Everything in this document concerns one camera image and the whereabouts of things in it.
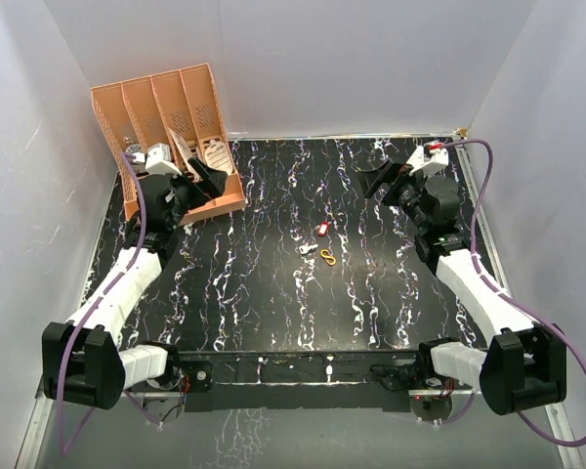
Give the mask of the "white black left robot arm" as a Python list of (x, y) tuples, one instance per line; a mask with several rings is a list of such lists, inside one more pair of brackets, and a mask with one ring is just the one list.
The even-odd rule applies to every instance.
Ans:
[(138, 209), (125, 228), (125, 242), (106, 278), (64, 322), (51, 322), (42, 333), (44, 395), (110, 409), (121, 394), (151, 381), (162, 390), (176, 387), (182, 366), (175, 347), (147, 342), (120, 347), (120, 332), (174, 252), (181, 221), (192, 209), (222, 196), (228, 175), (192, 158), (199, 179), (183, 173), (134, 178)]

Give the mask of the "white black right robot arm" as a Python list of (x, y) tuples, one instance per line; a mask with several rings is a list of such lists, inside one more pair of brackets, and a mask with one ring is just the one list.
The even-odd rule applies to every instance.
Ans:
[(563, 401), (566, 347), (541, 322), (506, 302), (459, 223), (458, 184), (443, 175), (425, 176), (409, 164), (388, 160), (356, 174), (364, 197), (388, 188), (382, 202), (399, 208), (416, 228), (417, 255), (445, 284), (478, 325), (486, 350), (452, 338), (423, 342), (415, 361), (417, 379), (436, 388), (447, 379), (482, 393), (498, 415)]

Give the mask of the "orange carabiner keyring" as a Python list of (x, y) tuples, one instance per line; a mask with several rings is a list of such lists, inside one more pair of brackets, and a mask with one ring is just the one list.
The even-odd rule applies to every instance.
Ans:
[(337, 264), (337, 259), (329, 249), (321, 249), (319, 255), (328, 266), (335, 266)]

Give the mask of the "silver key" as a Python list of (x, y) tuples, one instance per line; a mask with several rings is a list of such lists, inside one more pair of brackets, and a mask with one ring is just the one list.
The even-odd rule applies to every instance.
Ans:
[(317, 248), (318, 248), (318, 245), (317, 245), (317, 244), (311, 244), (311, 245), (304, 244), (304, 245), (301, 245), (301, 246), (299, 247), (299, 253), (300, 253), (302, 256), (306, 256), (306, 255), (308, 255), (308, 254), (310, 254), (310, 253), (312, 253), (312, 252), (316, 251), (316, 250), (317, 250)]

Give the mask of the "red key tag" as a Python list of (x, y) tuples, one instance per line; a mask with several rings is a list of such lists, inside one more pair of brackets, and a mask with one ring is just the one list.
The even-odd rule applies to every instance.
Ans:
[(329, 227), (330, 227), (330, 223), (329, 222), (323, 222), (320, 225), (318, 225), (316, 227), (316, 232), (317, 235), (320, 237), (324, 237), (327, 235), (328, 231), (329, 231)]

